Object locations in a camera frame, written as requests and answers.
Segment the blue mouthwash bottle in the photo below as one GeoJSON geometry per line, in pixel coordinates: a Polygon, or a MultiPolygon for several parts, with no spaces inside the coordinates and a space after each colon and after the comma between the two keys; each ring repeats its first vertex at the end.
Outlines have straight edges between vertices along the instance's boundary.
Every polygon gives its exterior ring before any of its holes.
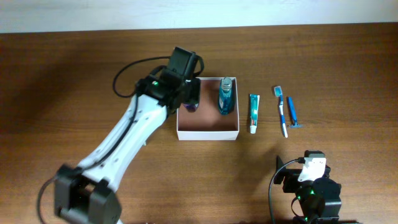
{"type": "Polygon", "coordinates": [[[232,112],[233,101],[233,80],[230,77],[224,77],[220,81],[218,109],[222,115],[232,112]]]}

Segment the clear spray bottle purple liquid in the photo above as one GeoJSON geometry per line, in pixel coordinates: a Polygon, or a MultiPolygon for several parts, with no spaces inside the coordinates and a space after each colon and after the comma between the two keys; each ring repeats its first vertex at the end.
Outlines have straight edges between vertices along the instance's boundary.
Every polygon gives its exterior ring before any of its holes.
{"type": "Polygon", "coordinates": [[[189,112],[194,113],[198,109],[199,104],[183,104],[183,107],[189,112]]]}

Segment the teal white toothpaste tube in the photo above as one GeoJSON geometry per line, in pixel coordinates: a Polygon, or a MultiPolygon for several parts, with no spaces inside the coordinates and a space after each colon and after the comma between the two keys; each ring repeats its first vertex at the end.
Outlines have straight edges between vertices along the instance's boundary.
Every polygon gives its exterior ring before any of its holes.
{"type": "Polygon", "coordinates": [[[259,111],[259,95],[250,94],[250,105],[251,105],[251,121],[250,121],[250,133],[255,134],[258,122],[258,111],[259,111]]]}

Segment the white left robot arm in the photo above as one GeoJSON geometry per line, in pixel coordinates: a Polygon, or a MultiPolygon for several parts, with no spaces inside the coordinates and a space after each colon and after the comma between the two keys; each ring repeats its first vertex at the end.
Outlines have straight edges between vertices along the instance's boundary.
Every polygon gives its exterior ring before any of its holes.
{"type": "Polygon", "coordinates": [[[54,213],[68,223],[120,223],[116,195],[125,171],[147,139],[181,105],[197,105],[198,72],[157,68],[140,79],[131,101],[104,141],[72,168],[55,175],[54,213]]]}

